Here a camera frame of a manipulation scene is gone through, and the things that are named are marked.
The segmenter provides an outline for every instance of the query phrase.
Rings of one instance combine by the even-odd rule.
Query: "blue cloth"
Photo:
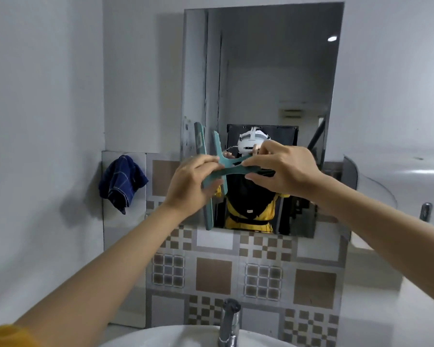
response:
[[[104,171],[98,190],[101,198],[110,200],[122,214],[133,195],[148,182],[140,167],[129,156],[122,155]]]

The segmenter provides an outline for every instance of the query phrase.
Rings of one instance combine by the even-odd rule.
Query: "person's right hand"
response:
[[[259,154],[243,161],[244,166],[259,166],[275,170],[273,177],[255,173],[246,179],[270,191],[310,199],[325,176],[318,170],[312,153],[305,147],[284,146],[273,140],[266,140]]]

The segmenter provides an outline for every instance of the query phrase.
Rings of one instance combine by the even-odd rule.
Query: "chrome faucet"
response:
[[[233,298],[227,298],[222,306],[222,323],[218,334],[218,347],[237,347],[240,332],[241,304]]]

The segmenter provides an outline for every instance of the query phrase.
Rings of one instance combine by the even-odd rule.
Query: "waist strap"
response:
[[[240,218],[236,215],[233,215],[229,212],[230,218],[236,221],[237,223],[249,224],[249,225],[267,225],[268,220],[251,220],[246,218]]]

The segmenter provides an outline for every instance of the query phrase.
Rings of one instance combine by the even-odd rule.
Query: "rectangular wall mirror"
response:
[[[253,129],[308,147],[321,169],[343,6],[186,10],[181,157],[196,154],[194,123],[201,122],[210,154],[214,131],[222,150],[238,157],[240,137]],[[313,237],[314,204],[274,194],[241,175],[227,181],[228,194],[214,200],[215,227]]]

